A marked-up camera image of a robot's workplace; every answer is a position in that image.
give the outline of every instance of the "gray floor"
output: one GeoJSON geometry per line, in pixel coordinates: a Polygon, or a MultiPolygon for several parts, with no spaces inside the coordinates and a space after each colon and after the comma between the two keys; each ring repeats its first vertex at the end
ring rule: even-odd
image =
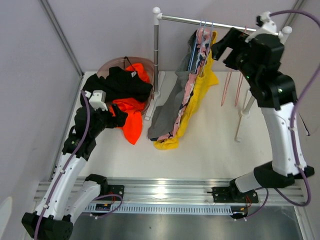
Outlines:
{"type": "Polygon", "coordinates": [[[229,216],[126,214],[81,216],[71,240],[302,240],[293,207],[265,207],[247,222],[229,216]]]}

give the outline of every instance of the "laundry basket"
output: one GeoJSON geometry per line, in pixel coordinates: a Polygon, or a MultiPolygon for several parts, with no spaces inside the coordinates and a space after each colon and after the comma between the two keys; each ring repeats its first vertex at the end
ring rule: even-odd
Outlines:
{"type": "MultiPolygon", "coordinates": [[[[153,86],[154,85],[154,63],[151,60],[143,58],[143,57],[129,56],[127,58],[129,59],[131,64],[140,63],[143,65],[144,70],[146,71],[146,73],[149,76],[150,84],[152,84],[152,86],[153,86]]],[[[111,67],[120,67],[122,69],[126,69],[127,67],[129,67],[131,65],[129,63],[129,61],[127,60],[127,58],[118,57],[118,58],[115,58],[113,60],[108,61],[102,67],[100,67],[100,69],[96,73],[97,76],[99,78],[100,77],[106,78],[109,75],[109,68],[111,68],[111,67]]],[[[145,107],[144,107],[143,111],[141,112],[141,114],[146,113],[146,111],[150,105],[150,101],[153,98],[154,98],[154,92],[152,90],[150,93],[150,96],[147,100],[147,103],[145,104],[145,107]]]]}

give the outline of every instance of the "white wall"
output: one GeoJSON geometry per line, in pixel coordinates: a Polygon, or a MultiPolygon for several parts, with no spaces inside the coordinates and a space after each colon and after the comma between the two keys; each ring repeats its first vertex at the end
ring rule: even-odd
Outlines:
{"type": "Polygon", "coordinates": [[[2,239],[20,240],[80,78],[37,0],[0,1],[0,39],[0,204],[13,198],[2,239]]]}
{"type": "MultiPolygon", "coordinates": [[[[303,10],[320,18],[320,1],[308,0],[303,10]]],[[[296,84],[298,95],[310,80],[320,62],[320,30],[315,23],[305,16],[299,16],[293,25],[293,32],[285,45],[281,70],[290,75],[296,84]]],[[[315,239],[320,239],[320,76],[309,91],[300,107],[300,114],[311,136],[300,130],[300,141],[304,158],[315,168],[315,175],[309,178],[312,189],[312,202],[306,208],[315,239]]]]}
{"type": "MultiPolygon", "coordinates": [[[[255,27],[256,15],[290,9],[296,0],[49,0],[84,71],[123,56],[153,60],[153,7],[165,15],[255,27]]],[[[285,16],[278,20],[284,22],[285,16]]],[[[159,68],[175,70],[196,25],[161,21],[159,68]]],[[[218,30],[224,36],[226,30],[218,30]]],[[[226,69],[222,61],[216,71],[226,69]]]]}

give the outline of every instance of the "table surface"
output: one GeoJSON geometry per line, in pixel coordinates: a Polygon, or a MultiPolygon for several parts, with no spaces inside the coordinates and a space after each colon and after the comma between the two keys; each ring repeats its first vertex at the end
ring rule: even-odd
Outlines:
{"type": "MultiPolygon", "coordinates": [[[[95,72],[86,72],[84,84],[95,72]]],[[[232,73],[224,105],[221,99],[227,72],[215,72],[220,83],[212,86],[194,114],[179,147],[158,150],[147,138],[150,121],[143,122],[138,142],[130,144],[121,129],[105,129],[97,138],[97,146],[81,177],[99,174],[106,177],[171,178],[171,179],[229,179],[253,170],[255,166],[272,160],[271,144],[264,117],[255,102],[250,118],[242,122],[242,141],[236,142],[239,109],[243,107],[248,83],[243,80],[238,106],[235,107],[239,72],[232,73]]],[[[176,75],[165,73],[161,98],[163,105],[175,85],[176,75]]],[[[80,98],[75,110],[80,107],[80,98]]]]}

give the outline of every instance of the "pile of clothes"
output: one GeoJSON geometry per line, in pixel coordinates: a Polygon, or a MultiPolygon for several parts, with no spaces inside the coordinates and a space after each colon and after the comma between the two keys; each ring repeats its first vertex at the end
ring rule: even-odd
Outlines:
{"type": "Polygon", "coordinates": [[[125,138],[131,144],[136,144],[142,128],[143,119],[141,112],[150,96],[153,86],[150,78],[141,63],[131,64],[126,69],[118,66],[109,68],[109,75],[104,78],[97,74],[90,76],[83,86],[83,91],[93,93],[95,90],[105,92],[105,103],[112,103],[109,111],[115,116],[116,109],[126,114],[124,125],[120,126],[125,138]]]}
{"type": "Polygon", "coordinates": [[[148,138],[159,150],[175,149],[178,138],[187,129],[189,119],[204,98],[209,87],[218,84],[212,72],[210,47],[217,39],[217,32],[200,27],[188,41],[188,53],[176,70],[176,83],[164,105],[158,106],[152,117],[148,138]]]}

